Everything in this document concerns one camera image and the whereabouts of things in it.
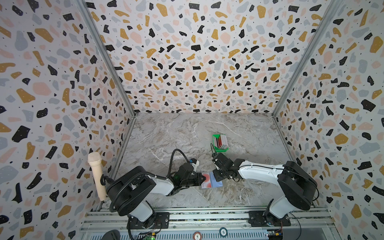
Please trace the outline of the blue credit card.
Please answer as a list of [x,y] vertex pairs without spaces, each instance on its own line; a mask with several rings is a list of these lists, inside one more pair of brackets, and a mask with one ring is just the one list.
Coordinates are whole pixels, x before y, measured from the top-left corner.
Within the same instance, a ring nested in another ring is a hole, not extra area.
[[217,182],[213,175],[211,175],[210,178],[211,178],[211,188],[220,188],[223,186],[223,182]]

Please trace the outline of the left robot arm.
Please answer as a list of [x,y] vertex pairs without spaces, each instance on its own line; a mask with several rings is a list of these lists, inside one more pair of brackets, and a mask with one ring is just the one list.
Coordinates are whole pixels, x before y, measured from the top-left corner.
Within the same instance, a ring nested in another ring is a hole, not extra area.
[[173,196],[181,190],[201,186],[206,179],[202,173],[195,171],[193,164],[187,162],[168,177],[147,172],[139,166],[117,180],[102,176],[100,182],[103,186],[108,185],[106,191],[111,200],[110,212],[133,216],[143,223],[155,214],[146,201],[149,194]]

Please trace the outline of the white red-dot credit card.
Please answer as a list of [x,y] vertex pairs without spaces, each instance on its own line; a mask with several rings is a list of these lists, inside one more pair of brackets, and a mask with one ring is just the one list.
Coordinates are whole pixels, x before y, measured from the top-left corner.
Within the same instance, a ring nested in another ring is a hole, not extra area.
[[202,173],[202,176],[205,178],[203,181],[201,188],[202,189],[210,189],[212,187],[211,177],[209,173]]

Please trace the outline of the beige microphone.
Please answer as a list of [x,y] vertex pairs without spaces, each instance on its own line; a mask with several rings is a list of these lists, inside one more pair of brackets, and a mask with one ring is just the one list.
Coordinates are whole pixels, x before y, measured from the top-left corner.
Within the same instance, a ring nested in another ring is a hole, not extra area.
[[98,152],[92,152],[88,155],[88,163],[91,166],[95,186],[100,201],[105,201],[107,198],[106,187],[102,185],[101,179],[103,176],[102,158]]

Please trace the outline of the red round marker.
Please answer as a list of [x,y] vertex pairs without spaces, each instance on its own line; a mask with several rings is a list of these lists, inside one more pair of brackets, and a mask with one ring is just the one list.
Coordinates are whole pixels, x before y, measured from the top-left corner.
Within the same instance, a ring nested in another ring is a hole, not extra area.
[[195,232],[193,234],[193,240],[202,240],[202,234],[200,232]]

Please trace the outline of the cards stack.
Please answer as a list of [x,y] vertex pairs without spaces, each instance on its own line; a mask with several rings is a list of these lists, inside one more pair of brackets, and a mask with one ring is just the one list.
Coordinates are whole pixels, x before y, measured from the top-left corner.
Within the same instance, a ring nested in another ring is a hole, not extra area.
[[228,139],[226,135],[219,135],[217,138],[218,140],[218,148],[221,150],[227,149],[229,147],[228,145]]

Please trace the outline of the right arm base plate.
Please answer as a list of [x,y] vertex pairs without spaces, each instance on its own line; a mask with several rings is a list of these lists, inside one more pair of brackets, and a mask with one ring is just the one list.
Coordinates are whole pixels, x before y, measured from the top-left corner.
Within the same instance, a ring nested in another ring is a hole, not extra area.
[[249,224],[252,227],[290,227],[291,222],[288,215],[278,219],[272,214],[266,214],[264,211],[249,211]]

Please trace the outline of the green card tray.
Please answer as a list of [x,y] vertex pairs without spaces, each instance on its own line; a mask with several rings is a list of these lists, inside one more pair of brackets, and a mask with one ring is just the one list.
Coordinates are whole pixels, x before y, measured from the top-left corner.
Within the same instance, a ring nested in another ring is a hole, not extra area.
[[228,138],[224,134],[212,135],[214,149],[217,153],[224,153],[229,149]]

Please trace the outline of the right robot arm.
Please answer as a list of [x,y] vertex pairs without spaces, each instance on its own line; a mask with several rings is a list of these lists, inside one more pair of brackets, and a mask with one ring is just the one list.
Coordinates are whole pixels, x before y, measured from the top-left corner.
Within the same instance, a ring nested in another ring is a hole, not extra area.
[[281,220],[292,211],[308,211],[316,199],[316,181],[295,162],[266,165],[244,159],[232,161],[222,153],[213,154],[212,161],[217,168],[213,173],[218,182],[224,179],[255,180],[280,187],[284,195],[270,201],[264,213],[266,219]]

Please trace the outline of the aluminium mounting rail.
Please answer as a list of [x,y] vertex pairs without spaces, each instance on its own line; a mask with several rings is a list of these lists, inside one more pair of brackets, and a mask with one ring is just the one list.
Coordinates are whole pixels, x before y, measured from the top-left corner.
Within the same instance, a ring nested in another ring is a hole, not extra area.
[[[324,208],[293,211],[288,214],[290,227],[252,227],[249,211],[263,211],[262,207],[207,207],[207,208],[157,208],[169,212],[167,229],[127,230],[128,217],[120,217],[106,210],[89,212],[80,229],[79,240],[108,239],[107,232],[118,235],[119,240],[149,236],[148,240],[192,240],[195,232],[202,240],[339,240],[341,237],[330,214]],[[222,238],[220,228],[228,230]]]

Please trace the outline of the grey card holder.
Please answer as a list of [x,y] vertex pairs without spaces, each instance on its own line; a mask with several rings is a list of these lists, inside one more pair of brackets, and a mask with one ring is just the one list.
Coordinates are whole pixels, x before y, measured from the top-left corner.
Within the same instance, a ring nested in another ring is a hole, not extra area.
[[213,189],[213,188],[220,188],[223,186],[223,182],[217,182],[214,176],[213,172],[205,172],[202,173],[202,176],[206,179],[200,186],[201,189]]

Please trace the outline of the green round marker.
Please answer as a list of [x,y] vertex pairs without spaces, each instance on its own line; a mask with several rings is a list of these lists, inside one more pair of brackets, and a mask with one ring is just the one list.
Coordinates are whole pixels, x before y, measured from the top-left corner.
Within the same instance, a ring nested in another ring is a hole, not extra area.
[[228,230],[224,227],[220,228],[219,230],[219,234],[222,238],[225,238],[228,236]]

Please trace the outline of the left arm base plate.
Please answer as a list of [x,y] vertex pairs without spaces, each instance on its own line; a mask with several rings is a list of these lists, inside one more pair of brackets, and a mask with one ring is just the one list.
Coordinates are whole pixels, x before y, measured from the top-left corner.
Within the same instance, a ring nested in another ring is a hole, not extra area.
[[170,222],[170,213],[153,213],[144,222],[140,222],[136,217],[131,217],[129,220],[130,222],[127,224],[127,229],[131,230],[167,229]]

